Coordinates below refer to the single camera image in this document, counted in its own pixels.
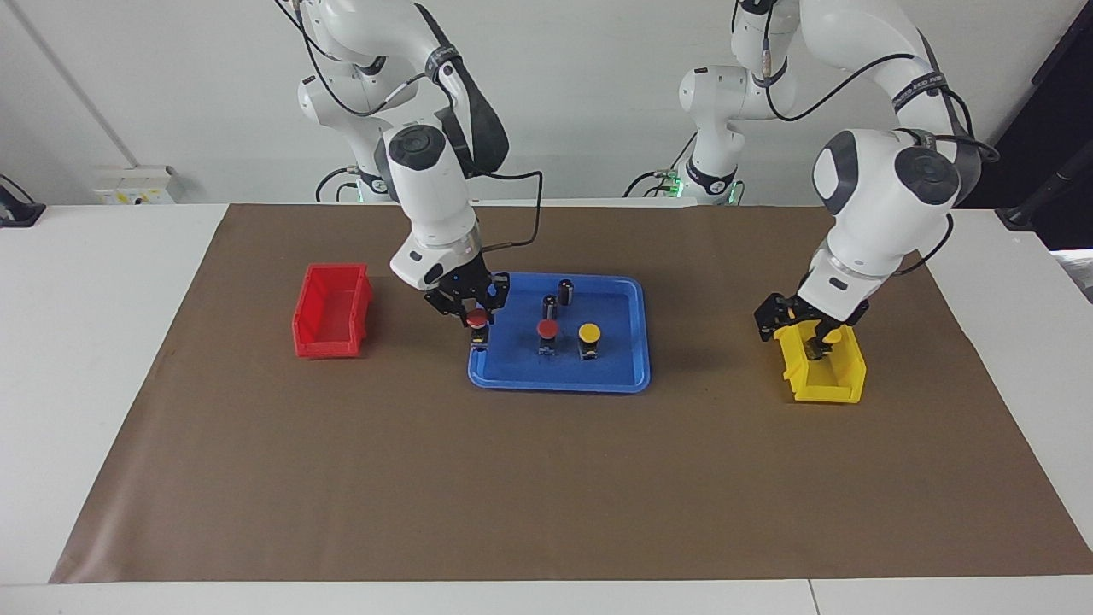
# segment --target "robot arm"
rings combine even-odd
[[[771,19],[768,54],[764,56],[767,12]],[[736,178],[744,135],[733,130],[736,119],[774,119],[766,90],[779,108],[789,108],[797,95],[797,78],[787,54],[799,23],[797,0],[741,0],[733,24],[732,54],[742,66],[707,66],[683,76],[680,104],[697,129],[694,151],[674,169],[675,196],[700,203],[724,204]]]
[[[440,314],[457,316],[465,327],[465,301],[481,305],[492,321],[505,304],[508,275],[485,265],[467,178],[496,170],[507,155],[508,140],[496,113],[424,7],[409,0],[304,3],[319,45],[352,67],[332,73],[331,90],[343,102],[338,87],[346,90],[361,106],[346,105],[357,113],[346,111],[315,81],[301,85],[301,104],[317,121],[345,134],[359,166],[383,176],[390,197],[410,218],[410,235],[391,259],[391,269],[424,291]],[[366,74],[372,79],[364,87],[352,83],[354,74],[368,70],[374,72]],[[415,75],[427,76],[448,98],[435,114],[439,128],[392,128],[372,115],[381,104],[386,108],[413,97],[414,91],[404,84]]]
[[[412,99],[418,93],[418,83],[403,84],[413,74],[410,62],[403,58],[381,58],[364,68],[337,62],[324,71],[327,84],[338,99],[362,113],[374,111],[381,104],[384,108],[393,108]],[[378,116],[359,117],[346,113],[314,74],[299,83],[297,97],[301,109],[312,121],[338,130],[349,141],[356,159],[361,193],[371,192],[369,200],[391,200],[374,156],[384,131],[391,125]]]
[[[318,39],[354,63],[379,57],[410,61],[448,96],[436,111],[468,178],[493,173],[508,154],[508,138],[462,56],[421,4],[409,0],[305,0]]]
[[[830,334],[855,324],[866,299],[945,223],[978,180],[980,158],[975,145],[936,139],[967,134],[926,39],[894,0],[800,0],[800,10],[809,50],[837,68],[906,55],[865,73],[892,98],[901,128],[845,130],[821,151],[813,184],[835,226],[797,294],[773,294],[755,314],[763,340],[783,327],[821,321],[807,346],[815,360],[837,341]]]

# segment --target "plastic tray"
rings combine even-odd
[[[310,264],[292,319],[296,356],[356,357],[372,301],[367,264]]]
[[[542,299],[556,294],[563,279],[573,281],[573,304],[559,306],[556,354],[541,356],[536,326]],[[599,358],[581,362],[577,330],[589,322],[603,336]],[[483,389],[640,393],[650,379],[642,285],[625,276],[513,273],[505,309],[490,328],[490,347],[471,353],[467,372]]]

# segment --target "red button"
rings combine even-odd
[[[490,322],[490,317],[485,314],[485,310],[479,307],[478,310],[471,310],[467,315],[467,324],[470,326],[472,330],[480,330],[484,328]]]
[[[536,328],[539,332],[539,338],[543,340],[554,340],[557,338],[557,321],[539,321],[539,327]]]

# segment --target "black cable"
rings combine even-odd
[[[524,174],[520,174],[520,175],[500,175],[500,174],[496,174],[496,173],[483,173],[482,170],[479,170],[479,173],[482,173],[482,175],[484,175],[486,177],[491,177],[493,179],[501,179],[503,181],[512,181],[512,180],[516,180],[516,179],[527,179],[529,177],[538,177],[539,178],[539,188],[538,188],[538,191],[536,193],[536,223],[534,223],[534,226],[531,229],[531,236],[529,238],[525,239],[525,240],[521,240],[521,241],[505,241],[505,243],[496,243],[496,244],[493,244],[493,245],[487,245],[487,246],[485,246],[485,247],[482,248],[482,251],[483,252],[485,252],[485,251],[496,251],[498,249],[508,249],[509,247],[522,247],[522,246],[531,245],[532,243],[534,243],[536,238],[539,237],[539,220],[542,217],[542,212],[543,212],[543,172],[542,170],[531,170],[529,173],[524,173]]]
[[[743,179],[737,179],[737,184],[740,185],[740,196],[736,198],[736,204],[740,204],[740,200],[744,198],[744,192],[748,190],[748,184],[744,184]]]
[[[346,181],[346,182],[342,184],[341,186],[338,186],[338,191],[334,192],[334,199],[338,200],[338,202],[341,202],[341,191],[343,189],[345,189],[345,188],[355,188],[355,187],[356,187],[356,184],[354,184],[352,181]]]
[[[341,175],[342,173],[355,174],[357,172],[355,166],[340,166],[334,168],[330,173],[327,173],[326,177],[319,179],[319,184],[315,186],[315,202],[322,202],[322,188],[333,179],[334,177]]]
[[[834,90],[832,90],[831,92],[828,92],[826,96],[824,96],[823,98],[820,98],[820,100],[818,100],[816,104],[812,105],[811,107],[808,108],[808,110],[806,110],[804,113],[801,113],[799,115],[795,115],[795,116],[791,116],[791,117],[786,117],[785,115],[781,114],[781,111],[779,111],[777,108],[775,108],[775,106],[774,106],[774,98],[771,97],[771,88],[769,87],[764,87],[764,90],[766,90],[766,104],[767,104],[767,106],[771,107],[771,111],[778,119],[780,119],[783,121],[797,121],[799,119],[803,119],[804,117],[808,117],[809,115],[811,115],[812,111],[816,110],[818,108],[820,108],[821,106],[823,106],[827,100],[830,100],[833,97],[835,97],[835,95],[838,94],[839,92],[842,92],[844,87],[846,87],[847,85],[849,85],[850,82],[853,82],[855,79],[861,76],[869,69],[872,69],[872,68],[877,67],[878,64],[882,64],[882,63],[884,63],[886,61],[891,61],[891,60],[913,60],[913,59],[915,59],[915,56],[913,56],[910,54],[891,54],[891,55],[884,56],[882,58],[877,58],[875,60],[873,60],[873,61],[869,62],[868,64],[866,64],[866,66],[859,68],[858,70],[856,70],[854,72],[854,74],[851,74],[850,76],[847,76],[842,83],[839,83],[838,85],[836,85]]]
[[[774,16],[774,8],[772,7],[771,8],[771,12],[768,12],[766,14],[766,26],[763,28],[763,46],[764,46],[764,50],[766,52],[769,52],[768,47],[771,45],[771,19],[773,16]],[[771,107],[771,113],[773,113],[775,115],[775,117],[777,117],[778,119],[780,119],[783,121],[797,121],[799,119],[803,119],[804,117],[808,117],[809,115],[811,115],[812,111],[816,110],[818,108],[820,108],[821,106],[823,106],[827,100],[830,100],[833,97],[835,97],[835,95],[838,94],[839,92],[842,92],[844,87],[846,87],[847,85],[849,85],[855,79],[861,76],[869,69],[874,68],[878,64],[882,64],[882,63],[884,63],[886,61],[890,61],[890,60],[914,60],[914,59],[915,59],[915,56],[912,55],[912,54],[890,54],[890,55],[884,56],[882,58],[877,58],[875,60],[873,60],[873,61],[869,62],[868,64],[866,64],[866,66],[859,68],[858,70],[856,70],[854,72],[854,74],[851,74],[850,76],[847,76],[842,83],[839,83],[838,85],[836,85],[834,90],[832,90],[831,92],[828,92],[826,96],[824,96],[823,98],[820,98],[820,100],[816,102],[816,104],[814,104],[811,107],[809,107],[808,110],[806,110],[802,114],[795,115],[792,117],[786,117],[785,115],[781,114],[781,111],[779,111],[777,108],[775,108],[775,106],[774,106],[774,98],[771,96],[771,86],[769,85],[763,88],[763,90],[766,91],[766,104],[767,104],[768,107]]]
[[[926,256],[924,256],[918,262],[915,262],[914,264],[912,264],[910,267],[907,267],[906,269],[901,269],[901,270],[892,273],[893,276],[906,275],[907,273],[910,273],[910,272],[917,270],[922,264],[926,264],[926,262],[929,261],[930,258],[933,258],[933,256],[937,252],[941,251],[941,248],[944,247],[947,243],[949,243],[949,237],[951,237],[953,235],[953,226],[955,226],[955,224],[956,224],[953,221],[953,214],[952,213],[945,213],[945,220],[948,220],[948,222],[949,222],[949,227],[945,229],[945,234],[944,234],[943,237],[941,237],[941,240],[938,241],[938,245],[933,249],[931,249],[929,253],[927,253]]]
[[[638,175],[633,181],[630,182],[630,186],[626,188],[626,191],[622,193],[622,198],[628,197],[630,192],[634,191],[634,188],[636,188],[638,184],[640,184],[645,179],[648,179],[649,177],[656,177],[656,175],[657,175],[656,170],[649,170],[648,173],[642,173],[640,175]]]
[[[456,99],[451,96],[451,92],[448,92],[448,88],[444,86],[444,83],[440,83],[438,81],[436,82],[436,84],[437,86],[440,87],[440,91],[444,92],[444,95],[447,96],[448,98],[448,109],[451,110],[453,114],[455,114]],[[502,181],[515,181],[518,179],[528,179],[531,177],[539,178],[539,187],[536,192],[536,222],[534,226],[531,228],[531,236],[526,240],[521,241],[505,241],[505,243],[496,243],[493,245],[487,245],[482,248],[482,251],[486,252],[486,251],[496,251],[498,249],[508,249],[509,247],[524,247],[526,245],[531,245],[532,243],[534,243],[534,240],[539,237],[539,221],[542,217],[542,212],[543,212],[543,180],[544,180],[543,172],[529,170],[528,173],[521,173],[519,175],[503,175],[501,173],[490,173],[487,170],[482,170],[481,168],[474,166],[474,161],[471,158],[468,158],[467,165],[471,167],[471,170],[474,170],[475,173],[482,175],[483,177],[490,177],[491,179],[501,179]]]
[[[935,138],[939,141],[952,141],[954,143],[964,143],[965,145],[975,145],[983,152],[983,162],[988,164],[994,164],[1002,159],[1002,154],[999,153],[997,149],[972,137],[965,137],[962,134],[935,134]]]
[[[331,60],[334,60],[334,61],[341,61],[341,60],[339,60],[339,59],[338,59],[338,58],[337,58],[336,56],[332,56],[332,55],[328,54],[327,51],[322,50],[322,47],[319,47],[319,44],[318,44],[318,43],[316,43],[316,42],[315,42],[315,39],[314,39],[314,38],[312,38],[312,37],[310,37],[310,36],[309,36],[308,34],[307,34],[307,29],[305,29],[305,28],[304,28],[304,20],[303,20],[303,15],[301,14],[301,19],[299,19],[299,21],[296,21],[296,19],[294,19],[294,17],[292,16],[292,13],[290,13],[290,12],[289,12],[289,9],[285,9],[285,8],[284,8],[284,7],[283,7],[283,5],[281,4],[281,1],[282,1],[282,0],[273,0],[273,3],[274,3],[274,4],[277,4],[277,8],[278,8],[278,9],[281,9],[281,12],[282,12],[282,13],[284,13],[284,16],[285,16],[285,17],[287,17],[287,20],[292,22],[292,25],[296,26],[296,29],[298,29],[298,31],[299,31],[299,33],[304,35],[304,38],[305,38],[305,39],[307,39],[307,43],[308,43],[308,44],[310,44],[312,46],[314,46],[314,47],[315,47],[315,48],[316,48],[316,49],[317,49],[317,50],[318,50],[318,51],[319,51],[320,54],[322,54],[322,55],[324,55],[325,57],[327,57],[327,58],[329,58],[329,59],[331,59]]]
[[[972,127],[972,110],[967,108],[967,103],[964,102],[964,98],[960,97],[960,94],[953,92],[949,87],[945,87],[943,91],[947,96],[956,100],[956,104],[960,105],[960,108],[964,111],[964,130],[969,137],[975,139],[975,128]]]
[[[673,159],[672,163],[671,163],[671,165],[669,165],[669,167],[668,167],[669,172],[673,170],[675,168],[675,165],[679,164],[681,159],[683,159],[683,154],[686,153],[686,149],[690,147],[691,143],[693,143],[694,140],[697,139],[697,138],[698,138],[698,131],[695,130],[694,132],[691,133],[691,138],[687,139],[687,142],[683,144],[683,149],[680,150],[679,155],[675,156],[675,159]],[[665,182],[668,181],[668,177],[669,177],[669,175],[665,174],[665,176],[660,179],[660,185],[657,186],[657,188],[659,188],[659,189],[661,189],[663,191],[668,191],[668,186],[665,185]]]
[[[15,180],[12,179],[11,177],[4,175],[3,173],[0,173],[0,179],[3,179],[4,181],[8,181],[9,184],[12,185],[13,188],[15,188],[16,190],[23,192],[23,196],[26,197],[26,201],[27,202],[37,202],[37,201],[34,200],[34,197],[32,197],[30,192],[27,192],[26,190],[23,189],[23,186],[20,186],[19,184],[16,184]]]
[[[683,149],[680,150],[680,155],[675,156],[675,159],[672,161],[672,165],[669,166],[669,168],[675,168],[675,165],[679,164],[681,159],[683,159],[683,154],[686,153],[686,149],[690,147],[691,143],[693,143],[694,140],[697,138],[698,138],[698,131],[695,130],[694,133],[691,134],[691,138],[687,140],[686,144],[683,145]]]
[[[322,87],[326,88],[327,93],[330,94],[330,97],[333,98],[334,102],[338,103],[338,106],[340,106],[343,110],[345,110],[345,113],[355,115],[357,117],[372,117],[372,116],[376,115],[377,113],[384,110],[384,108],[387,107],[388,103],[390,103],[391,99],[395,96],[398,96],[399,94],[402,93],[402,90],[406,90],[407,87],[409,87],[413,82],[418,81],[419,79],[424,79],[425,78],[425,73],[424,72],[419,72],[418,74],[415,74],[415,75],[411,76],[410,79],[403,81],[401,85],[399,85],[398,87],[396,87],[395,90],[392,90],[391,93],[388,94],[386,98],[384,98],[378,105],[376,105],[376,108],[374,108],[372,110],[368,110],[368,111],[361,111],[361,110],[356,110],[354,108],[351,108],[349,105],[346,105],[345,103],[343,103],[341,98],[338,97],[338,94],[334,94],[334,91],[330,87],[330,83],[327,82],[327,78],[322,74],[322,69],[319,68],[319,61],[317,59],[315,59],[315,51],[312,50],[310,43],[308,40],[306,40],[306,39],[304,40],[304,48],[307,49],[307,57],[308,57],[308,59],[312,60],[312,68],[315,69],[315,74],[316,74],[316,76],[318,76],[319,82],[322,83]]]

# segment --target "yellow button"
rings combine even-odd
[[[580,336],[580,341],[585,344],[596,344],[600,341],[600,328],[592,323],[585,323],[580,326],[580,331],[577,332]]]

